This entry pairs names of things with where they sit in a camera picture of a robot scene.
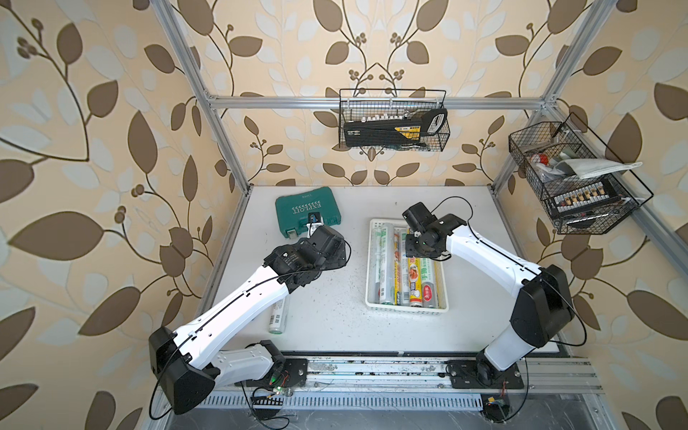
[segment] black wire basket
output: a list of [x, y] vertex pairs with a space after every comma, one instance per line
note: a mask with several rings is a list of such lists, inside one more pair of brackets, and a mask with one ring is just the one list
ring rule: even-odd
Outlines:
[[[543, 180], [531, 162], [558, 157], [563, 151], [578, 158], [597, 158], [583, 143], [569, 115], [564, 122], [540, 122], [509, 135], [509, 153], [547, 212], [557, 233], [603, 235], [654, 196], [633, 171], [606, 173], [590, 179], [576, 175]], [[591, 129], [617, 160], [620, 158]]]
[[442, 151], [449, 121], [430, 125], [444, 109], [441, 89], [340, 89], [339, 148]]

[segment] brown leaf pattern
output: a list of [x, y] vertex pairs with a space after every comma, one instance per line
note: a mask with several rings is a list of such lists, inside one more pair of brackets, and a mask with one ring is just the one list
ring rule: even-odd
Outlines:
[[67, 261], [91, 252], [103, 233], [103, 228], [90, 217], [65, 211], [32, 222], [8, 243], [37, 257]]
[[20, 384], [0, 389], [0, 420], [7, 418], [26, 403], [39, 386], [35, 384]]
[[0, 321], [0, 360], [5, 358], [24, 338], [35, 317], [36, 308], [27, 308]]
[[79, 329], [79, 334], [83, 336], [100, 336], [116, 329], [136, 309], [140, 298], [141, 291], [136, 287], [124, 287], [115, 291], [89, 315], [86, 322]]
[[626, 299], [647, 327], [667, 337], [688, 341], [688, 319], [668, 301], [644, 290], [631, 291]]

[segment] wire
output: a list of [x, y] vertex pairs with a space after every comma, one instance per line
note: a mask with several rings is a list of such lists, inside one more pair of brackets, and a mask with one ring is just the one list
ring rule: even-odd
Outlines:
[[[258, 391], [259, 388], [256, 388], [256, 390], [253, 391], [253, 394], [251, 394], [251, 400], [253, 400], [253, 398], [254, 398], [253, 396], [255, 395], [255, 392]], [[273, 416], [271, 418], [264, 418], [264, 419], [258, 418], [258, 414], [256, 413], [255, 409], [253, 409], [253, 402], [248, 400], [248, 396], [246, 395], [246, 388], [244, 387], [243, 381], [241, 382], [241, 390], [244, 393], [244, 398], [246, 399], [246, 404], [248, 405], [248, 408], [251, 411], [253, 418], [256, 419], [258, 424], [260, 424], [261, 426], [265, 427], [268, 430], [284, 430], [287, 428], [287, 426], [290, 423], [289, 417], [287, 417], [287, 416]], [[277, 419], [287, 420], [287, 423], [285, 425], [283, 425], [282, 427], [270, 427], [266, 423], [263, 422], [263, 421], [270, 421], [270, 420], [277, 420]]]
[[172, 408], [170, 408], [170, 409], [167, 409], [167, 410], [164, 412], [164, 414], [162, 414], [161, 416], [158, 416], [158, 417], [153, 416], [153, 399], [155, 398], [155, 392], [158, 390], [158, 387], [160, 386], [160, 378], [162, 377], [162, 374], [165, 373], [165, 371], [167, 370], [167, 367], [168, 367], [168, 366], [170, 365], [170, 363], [172, 362], [172, 358], [174, 358], [174, 355], [177, 354], [177, 351], [179, 351], [179, 350], [182, 348], [182, 346], [184, 346], [184, 344], [185, 344], [191, 337], [192, 337], [192, 336], [189, 334], [189, 337], [187, 337], [187, 338], [184, 340], [184, 342], [182, 342], [182, 343], [177, 347], [177, 349], [174, 350], [174, 352], [172, 353], [172, 355], [170, 355], [170, 357], [167, 359], [167, 362], [165, 363], [165, 366], [162, 367], [162, 371], [159, 373], [159, 376], [156, 378], [155, 387], [153, 388], [153, 393], [151, 394], [151, 401], [148, 403], [148, 417], [149, 417], [151, 420], [153, 420], [153, 421], [157, 421], [157, 420], [161, 419], [162, 417], [164, 417], [165, 415], [167, 415], [168, 413], [170, 413], [170, 411], [172, 410]]

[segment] toolbox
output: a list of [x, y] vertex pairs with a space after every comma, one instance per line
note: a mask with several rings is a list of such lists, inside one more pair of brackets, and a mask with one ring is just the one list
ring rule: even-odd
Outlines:
[[320, 212], [326, 226], [335, 226], [342, 220], [332, 190], [328, 186], [306, 193], [278, 197], [275, 200], [275, 209], [279, 231], [288, 239], [296, 239], [308, 229], [306, 224], [309, 213]]

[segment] leaf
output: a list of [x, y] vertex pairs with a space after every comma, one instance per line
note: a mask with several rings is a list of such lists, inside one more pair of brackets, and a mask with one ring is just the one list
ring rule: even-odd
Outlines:
[[511, 97], [511, 93], [509, 91], [498, 91], [496, 93], [488, 94], [485, 97], [491, 97], [491, 98], [509, 98]]
[[447, 11], [449, 0], [429, 0], [418, 10], [416, 26], [422, 32], [428, 32], [440, 23]]
[[188, 258], [193, 251], [193, 240], [191, 239], [189, 231], [182, 227], [174, 227], [170, 228], [169, 232], [172, 246], [174, 246], [182, 257]]
[[323, 170], [326, 174], [334, 176], [335, 178], [344, 178], [346, 176], [344, 168], [342, 166], [338, 166], [337, 164], [323, 163]]
[[588, 76], [599, 75], [614, 65], [619, 59], [621, 50], [613, 46], [604, 46], [593, 52], [583, 64], [583, 73]]
[[191, 50], [191, 55], [193, 55], [193, 60], [196, 62], [196, 67], [201, 68], [201, 56], [198, 54], [198, 49], [195, 46], [189, 48]]
[[397, 178], [405, 178], [407, 176], [411, 176], [418, 170], [419, 167], [420, 163], [404, 164], [399, 169], [396, 169], [396, 176]]
[[559, 50], [559, 53], [557, 55], [557, 60], [555, 61], [555, 67], [558, 67], [559, 64], [561, 63], [561, 60], [563, 59], [564, 54], [566, 54], [566, 51], [568, 50], [568, 45], [562, 45], [561, 49]]
[[654, 102], [659, 112], [670, 120], [678, 121], [688, 118], [688, 92], [683, 88], [656, 83]]
[[129, 412], [129, 415], [125, 416], [120, 421], [120, 424], [115, 430], [134, 430], [136, 428], [136, 424], [138, 424], [138, 418], [141, 416], [142, 410], [143, 408], [140, 407]]
[[78, 212], [57, 212], [22, 228], [8, 244], [37, 257], [74, 260], [91, 252], [103, 237], [103, 228]]
[[568, 111], [570, 114], [574, 114], [571, 115], [571, 122], [573, 122], [573, 125], [582, 133], [588, 131], [588, 114], [585, 110], [580, 106], [571, 105]]
[[320, 25], [328, 32], [339, 31], [342, 26], [342, 10], [332, 0], [313, 0], [313, 10]]
[[470, 143], [461, 145], [461, 150], [467, 154], [477, 154], [477, 146]]
[[494, 120], [492, 124], [490, 124], [490, 127], [487, 129], [487, 134], [497, 133], [497, 131], [502, 128], [502, 125], [504, 125], [504, 115], [500, 116]]
[[584, 250], [571, 261], [571, 273], [584, 281], [594, 278], [602, 267], [604, 252], [598, 248]]
[[616, 9], [619, 10], [619, 12], [629, 13], [633, 12], [637, 8], [638, 0], [618, 0], [616, 2]]
[[373, 176], [375, 177], [375, 180], [378, 182], [378, 184], [380, 184], [380, 185], [389, 184], [389, 174], [386, 171], [376, 170], [373, 172]]
[[12, 385], [0, 389], [0, 420], [19, 409], [38, 389], [39, 386], [35, 384]]
[[540, 239], [542, 246], [547, 246], [552, 243], [552, 240], [550, 239], [550, 231], [545, 223], [542, 222], [542, 219], [537, 219], [537, 223], [535, 223], [535, 231], [537, 232], [537, 238]]
[[413, 64], [427, 64], [430, 63], [430, 55], [428, 49], [419, 41], [411, 41], [406, 47], [406, 57]]
[[347, 42], [334, 42], [332, 46], [327, 50], [327, 55], [325, 55], [325, 64], [341, 64], [349, 56], [349, 43]]
[[21, 194], [34, 181], [34, 168], [21, 160], [0, 160], [0, 203]]
[[198, 34], [208, 36], [213, 31], [213, 11], [206, 0], [178, 0], [177, 7]]
[[456, 179], [447, 178], [444, 180], [444, 186], [464, 186], [464, 185], [466, 185], [466, 184], [464, 184], [463, 182], [456, 180]]
[[103, 301], [79, 329], [83, 336], [100, 336], [116, 329], [124, 323], [136, 309], [141, 291], [136, 287], [124, 287]]
[[158, 162], [158, 146], [141, 111], [137, 111], [131, 119], [127, 141], [131, 157], [139, 169], [144, 173], [152, 172]]
[[418, 88], [416, 91], [412, 92], [409, 97], [410, 98], [425, 98], [425, 87]]
[[354, 172], [353, 175], [351, 175], [351, 183], [353, 185], [361, 185], [363, 181], [365, 181], [365, 178], [368, 176], [368, 171], [367, 170], [360, 170], [357, 172]]
[[456, 171], [463, 172], [463, 173], [470, 173], [470, 172], [477, 169], [476, 165], [473, 163], [454, 164], [452, 166], [452, 168]]
[[547, 29], [559, 34], [573, 24], [585, 8], [586, 0], [557, 0], [547, 16]]
[[215, 163], [215, 171], [224, 178], [227, 176], [227, 163], [225, 163], [224, 160], [218, 160]]
[[212, 234], [213, 234], [213, 216], [211, 215], [208, 217], [205, 225], [203, 226], [203, 232], [201, 233], [201, 242], [203, 242], [204, 244], [207, 244], [208, 241], [211, 239]]
[[506, 56], [517, 56], [523, 54], [530, 46], [527, 37], [520, 34], [509, 34], [508, 36], [497, 37], [495, 46], [500, 54]]
[[0, 360], [5, 358], [24, 338], [35, 317], [36, 308], [27, 308], [0, 321]]
[[91, 114], [98, 118], [104, 118], [112, 112], [117, 103], [118, 92], [119, 86], [116, 80], [111, 80], [91, 88], [86, 97]]
[[626, 421], [628, 430], [650, 430], [650, 428], [645, 424], [640, 418], [631, 415], [628, 412], [621, 412], [623, 420]]
[[282, 179], [281, 181], [277, 182], [275, 186], [296, 186], [297, 180], [296, 179]]
[[172, 246], [160, 246], [160, 262], [165, 273], [173, 278], [180, 276], [186, 267], [184, 258]]
[[589, 327], [595, 330], [600, 330], [600, 323], [597, 321], [595, 312], [590, 307], [590, 304], [581, 296], [573, 297], [573, 306], [576, 308], [576, 312], [581, 316], [583, 322]]
[[604, 156], [607, 160], [633, 163], [638, 159], [642, 148], [641, 128], [633, 115], [625, 114], [609, 138]]
[[196, 163], [190, 155], [184, 167], [184, 177], [182, 178], [182, 188], [184, 189], [184, 197], [189, 202], [196, 197], [196, 190], [198, 190], [198, 170], [196, 170]]
[[191, 108], [191, 119], [193, 120], [193, 127], [196, 129], [196, 134], [201, 135], [201, 111], [198, 106]]
[[258, 126], [256, 125], [256, 123], [253, 122], [253, 120], [248, 116], [244, 116], [244, 125], [246, 126], [247, 130], [249, 130], [256, 136], [258, 136], [258, 133], [260, 133], [260, 130], [258, 130]]
[[279, 172], [284, 172], [285, 170], [289, 169], [289, 166], [285, 166], [284, 164], [278, 164], [278, 163], [270, 163], [266, 167], [268, 172], [273, 172], [273, 173], [279, 173]]
[[107, 391], [98, 391], [91, 401], [84, 430], [107, 430], [112, 418], [115, 418], [115, 398]]
[[282, 148], [284, 148], [282, 145], [272, 145], [271, 147], [268, 147], [266, 153], [270, 155], [279, 154], [282, 152]]
[[313, 112], [315, 118], [325, 127], [337, 128], [338, 120], [332, 112]]
[[174, 72], [174, 60], [164, 47], [154, 43], [153, 45], [146, 46], [143, 50], [156, 69], [162, 73]]
[[170, 303], [167, 305], [167, 309], [165, 310], [165, 315], [162, 317], [162, 324], [160, 324], [161, 327], [171, 323], [174, 317], [177, 316], [179, 313], [179, 308], [182, 307], [183, 300], [184, 296], [182, 296], [182, 293], [180, 292], [177, 292], [177, 294], [172, 297]]
[[229, 50], [236, 56], [254, 56], [263, 46], [263, 39], [253, 36], [237, 36], [229, 41]]
[[688, 319], [669, 302], [644, 290], [631, 291], [626, 299], [647, 327], [670, 338], [688, 341]]
[[506, 186], [509, 189], [509, 193], [513, 195], [514, 190], [516, 189], [516, 178], [514, 175], [509, 176], [509, 181], [507, 182]]
[[170, 125], [172, 130], [176, 131], [182, 127], [184, 124], [184, 118], [186, 117], [186, 105], [184, 103], [178, 103], [172, 108], [172, 116], [170, 117]]
[[561, 256], [573, 261], [581, 252], [588, 249], [590, 235], [566, 235], [561, 241]]
[[655, 416], [662, 430], [683, 430], [688, 425], [686, 406], [678, 396], [667, 396], [659, 400]]
[[74, 23], [62, 27], [57, 35], [57, 53], [65, 64], [72, 64], [81, 57], [83, 42]]

